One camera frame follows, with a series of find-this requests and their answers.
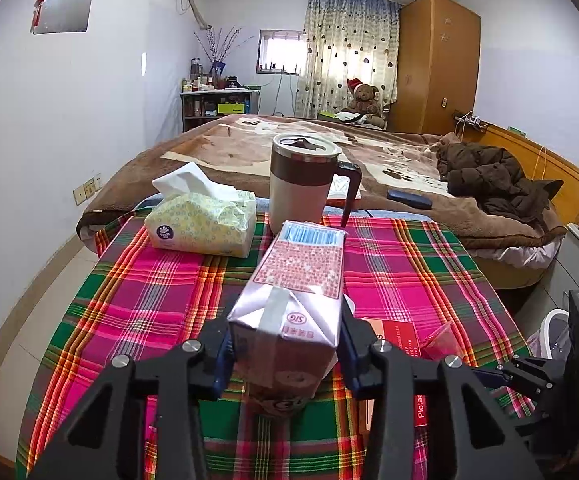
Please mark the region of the wall power socket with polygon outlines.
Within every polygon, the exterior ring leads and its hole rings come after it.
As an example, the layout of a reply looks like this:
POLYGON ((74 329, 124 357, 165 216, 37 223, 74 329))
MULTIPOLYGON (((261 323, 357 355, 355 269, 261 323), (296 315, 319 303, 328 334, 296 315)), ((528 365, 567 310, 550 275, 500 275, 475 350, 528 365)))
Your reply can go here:
POLYGON ((86 200, 99 192, 102 188, 102 177, 100 174, 96 174, 93 178, 90 178, 84 184, 77 186, 73 189, 73 199, 77 206, 84 203, 86 200))

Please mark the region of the yellow bed base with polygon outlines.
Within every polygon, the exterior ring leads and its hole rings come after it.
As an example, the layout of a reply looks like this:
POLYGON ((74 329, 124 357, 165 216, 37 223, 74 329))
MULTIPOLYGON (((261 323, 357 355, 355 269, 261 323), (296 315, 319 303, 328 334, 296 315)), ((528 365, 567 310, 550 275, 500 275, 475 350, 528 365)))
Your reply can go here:
POLYGON ((520 289, 536 285, 550 269, 564 237, 543 246, 502 249, 468 249, 494 289, 520 289))

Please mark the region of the pink brown lidded mug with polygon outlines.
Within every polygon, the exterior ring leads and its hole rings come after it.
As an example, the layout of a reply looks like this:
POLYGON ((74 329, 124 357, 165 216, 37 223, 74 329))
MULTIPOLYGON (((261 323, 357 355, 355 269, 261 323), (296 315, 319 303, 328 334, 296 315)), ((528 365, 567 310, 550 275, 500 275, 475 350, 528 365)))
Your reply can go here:
POLYGON ((334 142, 303 133, 279 133, 270 157, 269 226, 278 234, 285 221, 319 223, 334 177, 349 180, 340 218, 344 228, 362 181, 361 168, 340 160, 334 142))

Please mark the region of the plaid pink green tablecloth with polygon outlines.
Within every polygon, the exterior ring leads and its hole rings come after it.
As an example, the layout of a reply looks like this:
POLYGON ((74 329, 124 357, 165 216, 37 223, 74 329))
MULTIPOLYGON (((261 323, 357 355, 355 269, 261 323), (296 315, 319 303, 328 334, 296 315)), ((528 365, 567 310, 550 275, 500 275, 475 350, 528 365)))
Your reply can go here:
MULTIPOLYGON (((528 349, 475 261, 431 220, 352 218, 346 224, 346 295, 363 318, 412 325, 419 341, 450 326, 465 362, 495 367, 528 349)), ((20 426, 15 460, 25 478, 52 434, 119 354, 160 356, 230 308, 272 240, 257 220, 245 258, 152 246, 144 214, 127 214, 96 237, 99 254, 41 359, 20 426)), ((209 474, 215 479, 357 479, 364 458, 359 405, 340 374, 322 382, 285 420, 253 414, 233 380, 201 407, 209 474)))

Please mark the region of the brown teddy bear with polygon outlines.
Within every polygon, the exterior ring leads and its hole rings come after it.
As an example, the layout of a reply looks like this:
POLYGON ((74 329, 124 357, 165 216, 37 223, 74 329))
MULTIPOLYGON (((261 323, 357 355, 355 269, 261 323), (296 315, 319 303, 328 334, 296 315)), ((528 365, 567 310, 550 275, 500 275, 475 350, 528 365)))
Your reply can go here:
POLYGON ((382 108, 379 107, 378 88, 365 84, 358 78, 348 79, 347 87, 351 100, 343 108, 343 112, 356 114, 359 120, 363 119, 369 125, 384 129, 386 122, 382 108))

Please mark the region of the green patterned tissue pack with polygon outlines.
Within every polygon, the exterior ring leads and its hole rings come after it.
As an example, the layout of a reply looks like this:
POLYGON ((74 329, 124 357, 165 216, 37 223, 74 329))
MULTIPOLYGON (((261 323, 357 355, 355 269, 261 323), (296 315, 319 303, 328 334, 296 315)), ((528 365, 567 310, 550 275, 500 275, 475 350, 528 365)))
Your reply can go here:
POLYGON ((256 226, 256 196, 206 177, 194 162, 153 181, 163 195, 144 219, 160 249, 244 258, 256 226))

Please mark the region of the orange wooden wardrobe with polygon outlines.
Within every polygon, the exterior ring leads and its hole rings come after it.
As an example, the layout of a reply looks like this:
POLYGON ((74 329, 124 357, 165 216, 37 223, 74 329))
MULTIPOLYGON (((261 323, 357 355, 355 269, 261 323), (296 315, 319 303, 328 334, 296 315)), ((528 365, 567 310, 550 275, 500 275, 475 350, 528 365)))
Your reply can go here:
POLYGON ((443 136, 473 109, 480 33, 480 16, 453 0, 414 0, 401 9, 388 130, 443 136))

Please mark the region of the clear plastic jelly cup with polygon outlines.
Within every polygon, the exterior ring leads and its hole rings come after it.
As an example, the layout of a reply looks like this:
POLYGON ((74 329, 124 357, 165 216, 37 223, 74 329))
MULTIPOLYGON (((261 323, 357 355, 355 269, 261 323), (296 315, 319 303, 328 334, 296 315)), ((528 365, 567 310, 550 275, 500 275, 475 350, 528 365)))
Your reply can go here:
POLYGON ((445 359, 446 356, 457 356, 460 360, 465 358, 465 352, 455 336, 454 324, 451 322, 443 324, 427 336, 419 344, 419 351, 427 360, 439 361, 445 359))

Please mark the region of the red white milk carton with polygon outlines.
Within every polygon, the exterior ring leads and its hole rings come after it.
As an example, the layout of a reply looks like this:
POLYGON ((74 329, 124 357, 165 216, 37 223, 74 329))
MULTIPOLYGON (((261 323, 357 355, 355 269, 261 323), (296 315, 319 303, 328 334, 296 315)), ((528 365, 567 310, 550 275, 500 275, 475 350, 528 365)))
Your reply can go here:
POLYGON ((286 221, 227 316, 246 401, 285 418, 337 362, 346 232, 286 221))

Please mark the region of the heart patterned curtain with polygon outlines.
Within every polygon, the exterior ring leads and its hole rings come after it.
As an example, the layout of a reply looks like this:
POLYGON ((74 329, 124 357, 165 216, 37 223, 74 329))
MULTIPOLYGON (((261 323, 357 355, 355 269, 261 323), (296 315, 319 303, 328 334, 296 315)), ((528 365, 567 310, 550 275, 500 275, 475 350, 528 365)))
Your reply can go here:
POLYGON ((379 110, 396 101, 400 10, 391 0, 308 0, 297 116, 339 112, 351 102, 355 80, 377 89, 379 110))

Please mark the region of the silver wall panel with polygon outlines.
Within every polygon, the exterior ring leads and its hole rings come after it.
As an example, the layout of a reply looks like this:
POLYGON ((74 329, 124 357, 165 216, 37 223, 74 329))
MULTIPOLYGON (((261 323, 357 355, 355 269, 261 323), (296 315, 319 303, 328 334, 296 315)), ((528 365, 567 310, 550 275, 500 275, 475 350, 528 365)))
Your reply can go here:
POLYGON ((92 0, 36 0, 30 32, 33 35, 86 32, 92 0))

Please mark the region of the dark brown padded jacket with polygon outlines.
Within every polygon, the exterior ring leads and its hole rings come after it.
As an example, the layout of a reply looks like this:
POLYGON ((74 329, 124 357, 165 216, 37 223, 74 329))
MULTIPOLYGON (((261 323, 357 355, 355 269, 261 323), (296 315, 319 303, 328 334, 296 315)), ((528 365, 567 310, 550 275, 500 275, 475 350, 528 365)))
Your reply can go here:
POLYGON ((437 151, 440 180, 455 197, 472 197, 486 214, 547 227, 543 212, 563 180, 532 180, 505 148, 477 143, 448 143, 437 151))

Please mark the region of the dark blue phone case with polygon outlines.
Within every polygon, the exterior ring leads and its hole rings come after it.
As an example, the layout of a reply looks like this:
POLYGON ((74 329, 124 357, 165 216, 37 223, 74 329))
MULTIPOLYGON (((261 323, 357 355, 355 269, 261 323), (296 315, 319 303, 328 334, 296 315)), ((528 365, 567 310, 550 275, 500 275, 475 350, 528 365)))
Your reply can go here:
POLYGON ((431 208, 433 208, 433 201, 430 198, 419 194, 399 190, 388 190, 386 192, 386 198, 387 200, 407 205, 413 209, 431 210, 431 208))

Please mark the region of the brown patterned bed blanket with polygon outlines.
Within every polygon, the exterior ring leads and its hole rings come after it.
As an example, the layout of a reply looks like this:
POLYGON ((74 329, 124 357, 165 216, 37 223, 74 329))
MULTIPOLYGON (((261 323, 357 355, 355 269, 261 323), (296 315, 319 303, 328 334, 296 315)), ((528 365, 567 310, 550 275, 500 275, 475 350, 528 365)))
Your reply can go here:
POLYGON ((155 193, 154 180, 194 162, 209 179, 293 209, 322 210, 335 177, 343 206, 418 212, 469 249, 540 247, 566 233, 560 180, 531 180, 504 148, 448 133, 388 133, 317 119, 230 115, 137 154, 104 184, 76 225, 83 242, 155 193))

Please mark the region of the small wall window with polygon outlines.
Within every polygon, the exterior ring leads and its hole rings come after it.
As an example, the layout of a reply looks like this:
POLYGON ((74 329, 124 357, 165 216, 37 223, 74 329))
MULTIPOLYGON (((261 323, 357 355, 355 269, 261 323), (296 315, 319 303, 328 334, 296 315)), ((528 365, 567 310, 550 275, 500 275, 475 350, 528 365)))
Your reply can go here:
POLYGON ((307 59, 304 32, 262 29, 259 34, 257 74, 301 75, 307 59))

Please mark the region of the white round trash bin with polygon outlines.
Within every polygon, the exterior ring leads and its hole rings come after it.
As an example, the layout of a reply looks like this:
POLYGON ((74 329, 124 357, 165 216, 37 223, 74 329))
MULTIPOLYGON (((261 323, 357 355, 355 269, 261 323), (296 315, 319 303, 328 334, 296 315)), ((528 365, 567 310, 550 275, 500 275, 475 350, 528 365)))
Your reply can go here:
POLYGON ((569 355, 569 312, 551 310, 538 330, 538 356, 542 359, 565 361, 569 355))

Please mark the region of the grey drawer nightstand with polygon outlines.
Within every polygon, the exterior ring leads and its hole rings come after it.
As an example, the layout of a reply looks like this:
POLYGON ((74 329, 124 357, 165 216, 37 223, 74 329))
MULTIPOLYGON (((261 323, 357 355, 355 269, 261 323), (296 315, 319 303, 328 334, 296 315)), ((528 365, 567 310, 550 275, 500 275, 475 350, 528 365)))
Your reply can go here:
POLYGON ((567 226, 567 234, 547 273, 514 316, 521 333, 529 337, 536 332, 554 309, 568 311, 571 290, 579 290, 579 226, 574 223, 567 226))

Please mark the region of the cluttered side desk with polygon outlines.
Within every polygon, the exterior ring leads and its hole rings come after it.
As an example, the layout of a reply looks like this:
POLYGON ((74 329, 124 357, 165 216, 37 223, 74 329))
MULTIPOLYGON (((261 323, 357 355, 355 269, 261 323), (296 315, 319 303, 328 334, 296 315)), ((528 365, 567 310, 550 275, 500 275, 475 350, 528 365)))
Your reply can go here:
POLYGON ((260 87, 241 84, 235 76, 183 80, 180 92, 182 131, 228 115, 259 113, 260 87))

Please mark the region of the orange wooden headboard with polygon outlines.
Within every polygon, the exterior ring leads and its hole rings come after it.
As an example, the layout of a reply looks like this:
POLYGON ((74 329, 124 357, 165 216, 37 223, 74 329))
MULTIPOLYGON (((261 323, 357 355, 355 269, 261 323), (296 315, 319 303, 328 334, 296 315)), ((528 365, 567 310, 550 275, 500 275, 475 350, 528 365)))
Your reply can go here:
POLYGON ((579 224, 579 167, 543 145, 496 125, 485 128, 467 126, 465 142, 497 146, 508 150, 532 180, 562 180, 563 186, 553 204, 564 223, 579 224))

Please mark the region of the vase with dry branches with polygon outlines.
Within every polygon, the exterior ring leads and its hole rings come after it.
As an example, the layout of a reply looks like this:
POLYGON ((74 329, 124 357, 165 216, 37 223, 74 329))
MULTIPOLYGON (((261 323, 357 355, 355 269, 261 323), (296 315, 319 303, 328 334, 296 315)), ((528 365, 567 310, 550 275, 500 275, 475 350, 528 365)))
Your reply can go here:
POLYGON ((242 27, 232 26, 228 30, 209 26, 201 32, 195 32, 202 52, 209 62, 209 74, 221 78, 229 55, 244 46, 253 36, 242 37, 242 27))

